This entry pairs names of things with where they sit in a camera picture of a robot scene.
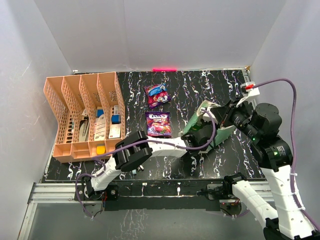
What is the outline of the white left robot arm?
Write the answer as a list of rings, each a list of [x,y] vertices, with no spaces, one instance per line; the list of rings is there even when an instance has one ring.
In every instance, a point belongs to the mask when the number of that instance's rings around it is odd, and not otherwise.
[[[138,169],[151,157],[182,158],[208,148],[216,135],[216,125],[208,123],[200,130],[176,138],[156,138],[137,131],[118,142],[111,157],[86,182],[83,192],[88,198],[99,199],[108,185],[121,173]]]

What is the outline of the blue chocolate snack packet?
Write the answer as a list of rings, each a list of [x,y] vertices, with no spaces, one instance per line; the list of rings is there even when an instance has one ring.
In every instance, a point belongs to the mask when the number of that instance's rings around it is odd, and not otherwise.
[[[166,85],[165,84],[157,84],[157,85],[153,85],[149,88],[149,90],[147,91],[147,94],[152,97],[154,95],[157,95],[163,91],[166,91]]]

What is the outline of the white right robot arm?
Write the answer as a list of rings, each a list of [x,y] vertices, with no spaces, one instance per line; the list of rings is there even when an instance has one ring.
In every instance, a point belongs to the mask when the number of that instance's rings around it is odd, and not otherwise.
[[[241,200],[263,228],[267,240],[318,240],[320,231],[304,214],[294,181],[294,156],[290,146],[278,134],[282,118],[276,106],[258,104],[249,112],[243,103],[214,107],[210,112],[216,126],[235,126],[251,141],[252,155],[262,170],[275,207],[270,206],[241,173],[223,179],[223,194]]]

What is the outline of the purple Fox's candy packet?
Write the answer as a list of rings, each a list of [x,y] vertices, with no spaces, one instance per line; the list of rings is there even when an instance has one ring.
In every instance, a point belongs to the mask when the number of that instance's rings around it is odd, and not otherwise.
[[[150,86],[147,86],[144,88],[144,91],[145,91],[145,93],[147,95],[147,99],[148,99],[148,107],[150,109],[157,108],[158,106],[161,106],[161,105],[169,102],[172,99],[171,96],[169,95],[167,89],[166,89],[166,91],[162,91],[159,94],[149,96],[148,90],[150,89],[151,86],[154,86],[154,85],[150,85]]]

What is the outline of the green illustrated paper gift bag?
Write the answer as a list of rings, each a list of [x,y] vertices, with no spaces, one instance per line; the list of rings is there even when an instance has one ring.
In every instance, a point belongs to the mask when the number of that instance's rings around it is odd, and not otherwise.
[[[208,153],[225,140],[236,130],[233,125],[219,127],[218,120],[213,114],[221,106],[217,103],[204,100],[192,115],[186,126],[180,131],[179,136],[184,140],[187,147],[195,148],[203,146],[214,134],[214,139],[209,145],[199,150],[187,150],[191,156]]]

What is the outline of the purple berries candy packet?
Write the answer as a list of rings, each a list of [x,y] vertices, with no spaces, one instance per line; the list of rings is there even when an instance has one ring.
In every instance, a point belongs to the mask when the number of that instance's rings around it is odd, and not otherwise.
[[[170,122],[170,113],[161,111],[145,112],[146,131],[149,137],[153,138],[171,138],[172,128]]]

